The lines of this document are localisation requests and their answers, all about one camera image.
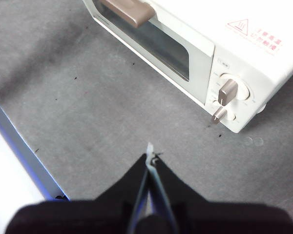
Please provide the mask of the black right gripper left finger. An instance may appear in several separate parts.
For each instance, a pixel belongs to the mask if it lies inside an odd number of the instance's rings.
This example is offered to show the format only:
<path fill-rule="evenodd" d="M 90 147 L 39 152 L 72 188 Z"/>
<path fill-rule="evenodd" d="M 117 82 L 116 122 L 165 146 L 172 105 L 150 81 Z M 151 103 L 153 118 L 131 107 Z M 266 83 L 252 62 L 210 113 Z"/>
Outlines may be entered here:
<path fill-rule="evenodd" d="M 53 200 L 19 209 L 7 234 L 127 234 L 146 210 L 148 165 L 154 147 L 147 145 L 134 165 L 95 200 Z"/>

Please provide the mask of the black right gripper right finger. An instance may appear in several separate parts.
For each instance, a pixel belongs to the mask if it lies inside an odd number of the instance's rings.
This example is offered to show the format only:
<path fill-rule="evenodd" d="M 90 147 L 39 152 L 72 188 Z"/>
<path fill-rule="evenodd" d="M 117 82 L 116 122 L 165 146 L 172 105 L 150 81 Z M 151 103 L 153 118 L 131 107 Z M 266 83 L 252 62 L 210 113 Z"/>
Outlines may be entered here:
<path fill-rule="evenodd" d="M 165 207 L 181 234 L 293 234 L 283 209 L 262 203 L 216 202 L 183 182 L 159 157 L 150 165 L 165 193 Z"/>

